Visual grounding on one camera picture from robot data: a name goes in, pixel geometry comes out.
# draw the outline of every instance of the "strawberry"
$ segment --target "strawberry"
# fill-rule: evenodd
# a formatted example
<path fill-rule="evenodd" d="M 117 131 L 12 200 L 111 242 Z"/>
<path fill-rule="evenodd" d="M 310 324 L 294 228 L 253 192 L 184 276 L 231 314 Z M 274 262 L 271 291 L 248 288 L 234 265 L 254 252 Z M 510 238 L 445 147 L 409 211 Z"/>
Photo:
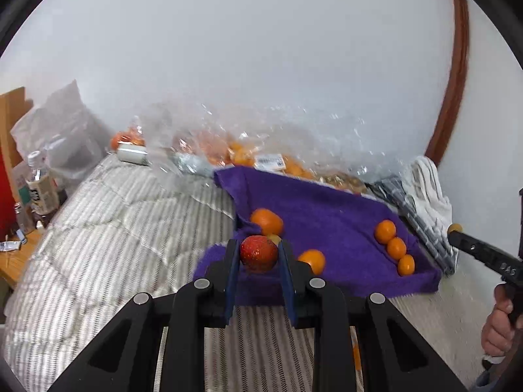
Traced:
<path fill-rule="evenodd" d="M 266 272 L 276 264 L 278 248 L 265 236 L 250 236 L 240 245 L 240 260 L 249 271 Z"/>

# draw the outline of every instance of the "finger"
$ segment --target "finger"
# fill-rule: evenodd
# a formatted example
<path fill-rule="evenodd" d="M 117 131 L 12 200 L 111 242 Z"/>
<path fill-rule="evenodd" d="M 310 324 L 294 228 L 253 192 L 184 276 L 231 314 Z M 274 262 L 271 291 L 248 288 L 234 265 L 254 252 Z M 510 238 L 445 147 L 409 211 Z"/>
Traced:
<path fill-rule="evenodd" d="M 486 340 L 503 352 L 508 352 L 512 348 L 512 340 L 505 339 L 495 330 L 488 332 Z"/>
<path fill-rule="evenodd" d="M 508 316 L 503 311 L 495 309 L 490 314 L 490 324 L 492 328 L 501 336 L 507 340 L 512 340 L 514 338 L 514 329 L 511 326 L 511 322 L 508 319 Z"/>
<path fill-rule="evenodd" d="M 507 297 L 505 284 L 498 284 L 494 289 L 494 299 L 496 300 L 496 308 L 500 309 L 506 314 L 510 314 L 513 310 L 512 301 Z"/>
<path fill-rule="evenodd" d="M 505 352 L 501 351 L 501 349 L 498 349 L 493 344 L 491 344 L 488 341 L 482 342 L 481 347 L 483 348 L 483 351 L 485 351 L 485 354 L 490 356 L 505 356 Z"/>

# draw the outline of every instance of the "bottle label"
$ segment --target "bottle label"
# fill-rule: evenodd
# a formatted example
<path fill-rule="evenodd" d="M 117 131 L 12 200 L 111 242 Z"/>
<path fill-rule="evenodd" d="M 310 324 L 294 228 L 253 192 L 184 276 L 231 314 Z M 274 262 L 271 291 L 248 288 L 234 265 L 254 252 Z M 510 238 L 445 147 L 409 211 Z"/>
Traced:
<path fill-rule="evenodd" d="M 49 175 L 44 175 L 39 181 L 28 181 L 27 187 L 38 215 L 46 215 L 58 209 L 58 194 Z"/>

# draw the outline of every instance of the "white wall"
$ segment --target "white wall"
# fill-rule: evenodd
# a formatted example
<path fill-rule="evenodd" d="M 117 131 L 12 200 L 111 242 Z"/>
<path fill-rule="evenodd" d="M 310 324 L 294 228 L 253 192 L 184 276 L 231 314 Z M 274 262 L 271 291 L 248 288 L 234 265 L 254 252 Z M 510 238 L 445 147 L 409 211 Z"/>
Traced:
<path fill-rule="evenodd" d="M 439 168 L 453 220 L 465 232 L 517 255 L 523 188 L 523 71 L 499 31 L 469 0 L 470 56 L 456 128 Z M 489 302 L 499 275 L 463 254 Z"/>
<path fill-rule="evenodd" d="M 361 117 L 369 149 L 423 153 L 448 80 L 452 0 L 44 0 L 0 59 L 36 103 L 78 80 L 111 129 L 181 90 Z"/>

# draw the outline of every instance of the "yellow trigger ball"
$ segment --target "yellow trigger ball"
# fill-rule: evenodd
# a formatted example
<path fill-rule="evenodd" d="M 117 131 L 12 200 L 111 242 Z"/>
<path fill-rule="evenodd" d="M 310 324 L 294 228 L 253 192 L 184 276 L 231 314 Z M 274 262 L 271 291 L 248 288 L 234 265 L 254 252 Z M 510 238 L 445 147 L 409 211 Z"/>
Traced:
<path fill-rule="evenodd" d="M 463 227 L 461 226 L 461 224 L 458 223 L 450 224 L 447 230 L 447 234 L 449 234 L 451 231 L 458 231 L 460 233 L 463 233 Z"/>

